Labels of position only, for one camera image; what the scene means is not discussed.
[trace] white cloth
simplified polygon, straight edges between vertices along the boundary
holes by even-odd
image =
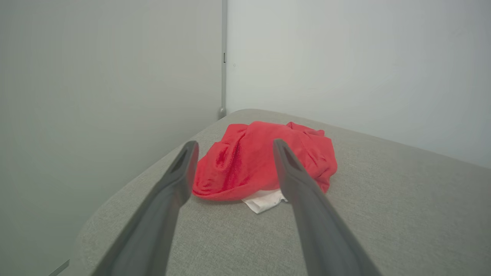
[[[287,201],[280,189],[272,191],[260,190],[242,199],[242,201],[256,214],[271,209],[278,205],[282,200]]]

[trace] gray fabric surface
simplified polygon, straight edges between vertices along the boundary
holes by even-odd
[[[200,158],[232,123],[290,121],[323,129],[338,172],[327,197],[384,275],[489,275],[491,170],[323,123],[241,110],[203,130]],[[85,224],[68,269],[87,275],[179,148],[111,197]],[[306,275],[288,203],[259,215],[242,202],[191,196],[181,209],[167,275]]]

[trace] red towel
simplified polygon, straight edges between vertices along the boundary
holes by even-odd
[[[198,162],[193,194],[209,200],[240,200],[259,190],[279,188],[273,140],[283,139],[323,192],[336,172],[331,139],[323,130],[293,122],[232,124]]]

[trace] red cloth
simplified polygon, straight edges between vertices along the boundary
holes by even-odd
[[[193,194],[209,200],[240,200],[259,190],[279,188],[273,140],[283,139],[323,192],[337,163],[331,139],[323,130],[293,122],[279,125],[253,122],[232,124],[220,142],[198,162]]]

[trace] gray wall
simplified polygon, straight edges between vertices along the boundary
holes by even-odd
[[[230,0],[228,20],[229,112],[286,112],[491,167],[491,1]]]
[[[221,1],[0,2],[0,275],[48,275],[113,193],[217,119]]]

